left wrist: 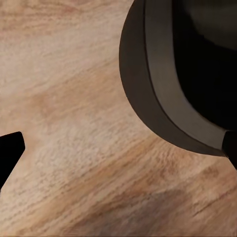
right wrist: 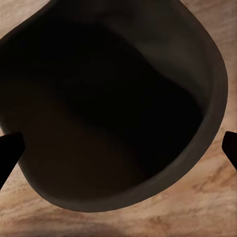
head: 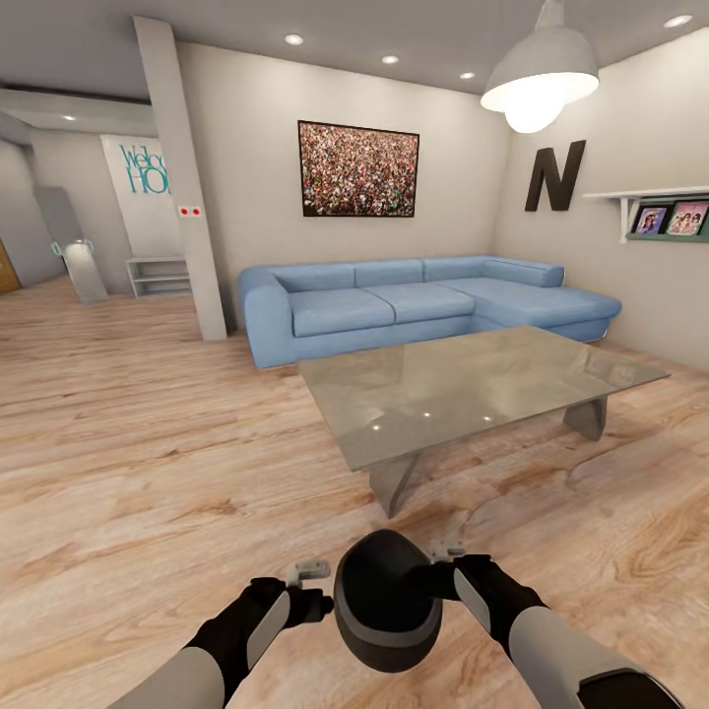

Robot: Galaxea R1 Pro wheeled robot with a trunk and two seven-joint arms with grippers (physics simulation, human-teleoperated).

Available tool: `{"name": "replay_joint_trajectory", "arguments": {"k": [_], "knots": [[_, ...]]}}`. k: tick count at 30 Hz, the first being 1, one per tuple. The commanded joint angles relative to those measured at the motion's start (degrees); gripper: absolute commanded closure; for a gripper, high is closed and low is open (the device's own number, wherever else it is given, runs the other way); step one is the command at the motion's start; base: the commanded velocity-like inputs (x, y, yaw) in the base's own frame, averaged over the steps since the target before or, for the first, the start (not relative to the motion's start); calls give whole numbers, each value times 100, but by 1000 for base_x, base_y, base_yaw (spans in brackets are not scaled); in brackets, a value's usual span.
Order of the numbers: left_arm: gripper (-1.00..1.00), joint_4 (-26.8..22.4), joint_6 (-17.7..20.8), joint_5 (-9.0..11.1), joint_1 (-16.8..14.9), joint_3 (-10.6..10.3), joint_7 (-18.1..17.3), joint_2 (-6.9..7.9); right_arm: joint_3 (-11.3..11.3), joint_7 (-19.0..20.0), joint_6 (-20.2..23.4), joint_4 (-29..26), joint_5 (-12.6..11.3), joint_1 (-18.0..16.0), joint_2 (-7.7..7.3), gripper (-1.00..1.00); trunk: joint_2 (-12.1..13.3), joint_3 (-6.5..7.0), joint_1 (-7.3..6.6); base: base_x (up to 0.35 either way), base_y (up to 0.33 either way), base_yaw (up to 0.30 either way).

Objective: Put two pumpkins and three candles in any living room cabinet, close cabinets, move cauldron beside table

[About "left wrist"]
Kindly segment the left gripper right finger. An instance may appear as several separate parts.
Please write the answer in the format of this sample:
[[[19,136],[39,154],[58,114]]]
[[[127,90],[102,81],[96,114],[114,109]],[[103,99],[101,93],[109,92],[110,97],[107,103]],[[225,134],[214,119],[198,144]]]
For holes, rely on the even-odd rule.
[[[237,170],[237,133],[230,131],[225,133],[222,149]]]

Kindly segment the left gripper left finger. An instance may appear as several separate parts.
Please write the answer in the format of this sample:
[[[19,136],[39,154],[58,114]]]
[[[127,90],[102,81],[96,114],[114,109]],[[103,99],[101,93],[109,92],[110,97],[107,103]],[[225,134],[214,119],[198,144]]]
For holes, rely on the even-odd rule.
[[[25,151],[21,132],[0,137],[0,189]]]

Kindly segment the cauldron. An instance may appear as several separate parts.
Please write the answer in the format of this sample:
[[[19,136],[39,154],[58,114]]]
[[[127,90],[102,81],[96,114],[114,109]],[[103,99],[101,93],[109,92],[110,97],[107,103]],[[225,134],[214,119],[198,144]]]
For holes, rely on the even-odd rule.
[[[133,0],[119,44],[123,89],[156,135],[227,157],[237,133],[237,0]]]

